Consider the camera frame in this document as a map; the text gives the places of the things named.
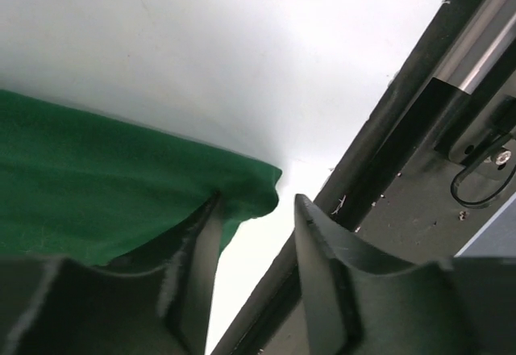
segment silver metal rod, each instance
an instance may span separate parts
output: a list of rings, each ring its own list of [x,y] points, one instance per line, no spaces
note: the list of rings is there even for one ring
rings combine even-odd
[[[516,38],[516,0],[485,0],[435,77],[472,93]]]

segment screw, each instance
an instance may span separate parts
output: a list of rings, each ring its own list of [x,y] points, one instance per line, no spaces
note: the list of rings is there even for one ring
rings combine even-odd
[[[498,151],[497,154],[493,156],[494,164],[504,165],[507,161],[509,161],[512,155],[513,154],[509,149],[502,148],[500,151]]]

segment black wire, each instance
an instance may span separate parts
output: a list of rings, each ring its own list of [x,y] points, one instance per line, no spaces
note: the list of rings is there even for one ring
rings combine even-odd
[[[460,171],[454,179],[451,181],[450,185],[450,191],[451,196],[462,206],[467,208],[486,208],[491,205],[496,199],[498,199],[498,196],[504,191],[505,188],[509,185],[510,181],[516,174],[516,165],[514,166],[513,170],[510,171],[509,176],[504,181],[504,183],[496,190],[493,194],[488,196],[487,198],[484,198],[478,202],[468,202],[459,197],[459,186],[460,183],[464,181],[465,178],[469,176],[471,172],[473,172],[476,167],[478,167],[480,164],[484,162],[485,159],[492,156],[493,153],[495,153],[497,150],[499,150],[503,145],[507,144],[508,141],[510,141],[513,138],[513,136],[510,133],[507,133],[505,135],[499,136],[495,141],[491,143],[489,147],[487,147],[482,153],[480,153],[469,165],[467,165],[462,171]]]

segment green cloth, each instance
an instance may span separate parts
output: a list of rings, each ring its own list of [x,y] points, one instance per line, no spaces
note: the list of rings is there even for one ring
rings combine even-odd
[[[271,165],[0,91],[0,253],[103,264],[180,223],[216,190],[222,248],[277,205]]]

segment white surface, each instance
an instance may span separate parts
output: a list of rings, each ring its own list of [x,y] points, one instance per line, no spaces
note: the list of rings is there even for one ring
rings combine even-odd
[[[218,272],[209,349],[443,0],[1,0],[0,87],[285,171]]]

